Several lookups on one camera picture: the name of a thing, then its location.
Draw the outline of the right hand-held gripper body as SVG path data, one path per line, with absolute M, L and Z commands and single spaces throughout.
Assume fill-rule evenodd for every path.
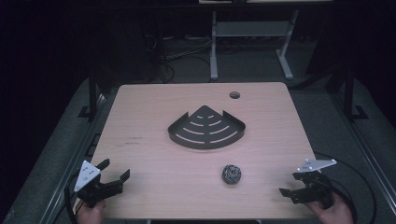
M 320 170 L 333 166 L 335 159 L 311 160 L 305 159 L 304 163 L 297 168 L 296 173 L 306 173 L 307 179 L 303 189 L 292 190 L 293 203 L 319 202 L 322 209 L 328 209 L 333 205 L 332 184 L 329 178 Z

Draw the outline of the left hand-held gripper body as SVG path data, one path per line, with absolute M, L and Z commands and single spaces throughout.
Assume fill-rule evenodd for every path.
M 101 172 L 88 161 L 84 161 L 81 164 L 74 192 L 89 207 L 94 207 L 100 201 L 123 192 L 123 185 L 117 185 L 119 179 L 109 183 L 102 183 Z

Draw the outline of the steel wool scrubber ball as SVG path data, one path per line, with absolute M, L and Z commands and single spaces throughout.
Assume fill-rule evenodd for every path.
M 241 169 L 233 164 L 227 164 L 221 173 L 222 180 L 227 185 L 235 185 L 237 184 L 242 177 Z

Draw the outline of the black metal corner shelf rack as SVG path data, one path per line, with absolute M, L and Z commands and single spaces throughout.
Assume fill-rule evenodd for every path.
M 169 138 L 183 147 L 209 150 L 227 147 L 245 134 L 246 124 L 226 111 L 222 114 L 207 105 L 192 115 L 185 113 L 167 129 Z

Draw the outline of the person's right hand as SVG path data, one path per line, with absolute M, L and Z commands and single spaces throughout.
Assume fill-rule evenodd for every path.
M 336 193 L 332 194 L 333 205 L 328 209 L 322 209 L 319 202 L 306 203 L 322 224 L 354 224 L 352 212 L 346 202 Z

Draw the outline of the person's left hand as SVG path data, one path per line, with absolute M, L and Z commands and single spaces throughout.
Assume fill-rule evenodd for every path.
M 102 224 L 105 219 L 106 202 L 100 201 L 94 207 L 89 207 L 85 202 L 80 202 L 76 213 L 78 224 Z

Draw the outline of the aluminium frame rail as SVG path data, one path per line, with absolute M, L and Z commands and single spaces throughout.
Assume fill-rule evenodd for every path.
M 74 186 L 78 169 L 84 160 L 92 160 L 112 103 L 112 95 L 99 93 L 97 113 L 93 121 L 78 117 L 80 109 L 87 104 L 67 109 L 65 117 L 61 118 L 60 128 L 56 129 L 54 143 L 50 146 L 56 152 L 45 159 L 46 167 L 60 176 L 49 178 L 55 187 L 39 224 L 72 223 L 69 213 L 77 199 Z
M 372 103 L 352 105 L 348 115 L 339 94 L 332 102 L 352 133 L 375 183 L 396 216 L 396 130 Z

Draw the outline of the black frame post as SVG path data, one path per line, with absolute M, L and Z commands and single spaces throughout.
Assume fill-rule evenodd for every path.
M 345 90 L 344 90 L 344 114 L 350 122 L 357 119 L 368 119 L 367 114 L 360 105 L 353 103 L 354 97 L 354 73 L 350 68 L 347 69 L 345 76 Z
M 88 78 L 88 85 L 89 85 L 89 104 L 84 105 L 79 113 L 78 117 L 79 118 L 84 118 L 87 119 L 88 121 L 93 121 L 96 113 L 97 113 L 97 101 L 98 101 L 98 95 L 97 95 L 97 87 L 96 87 L 96 75 L 94 71 L 91 71 L 90 76 Z

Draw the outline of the grey metal desk frame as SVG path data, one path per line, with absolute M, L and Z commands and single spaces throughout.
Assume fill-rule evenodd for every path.
M 212 12 L 211 50 L 209 54 L 210 79 L 217 80 L 217 40 L 220 37 L 283 37 L 284 43 L 276 50 L 276 57 L 287 80 L 293 79 L 286 53 L 299 15 L 294 10 L 288 21 L 218 21 L 217 12 Z

